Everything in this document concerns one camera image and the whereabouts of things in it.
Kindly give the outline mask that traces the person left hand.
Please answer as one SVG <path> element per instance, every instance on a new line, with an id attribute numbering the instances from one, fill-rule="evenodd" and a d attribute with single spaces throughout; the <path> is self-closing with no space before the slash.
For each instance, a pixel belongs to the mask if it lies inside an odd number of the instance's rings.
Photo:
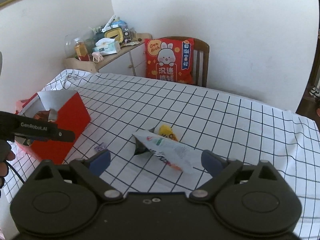
<path id="1" fill-rule="evenodd" d="M 5 177 L 9 173 L 8 161 L 12 161 L 16 158 L 16 155 L 11 150 L 11 145 L 4 140 L 1 140 L 1 162 L 0 162 L 0 177 L 1 177 L 1 189 L 5 184 Z"/>

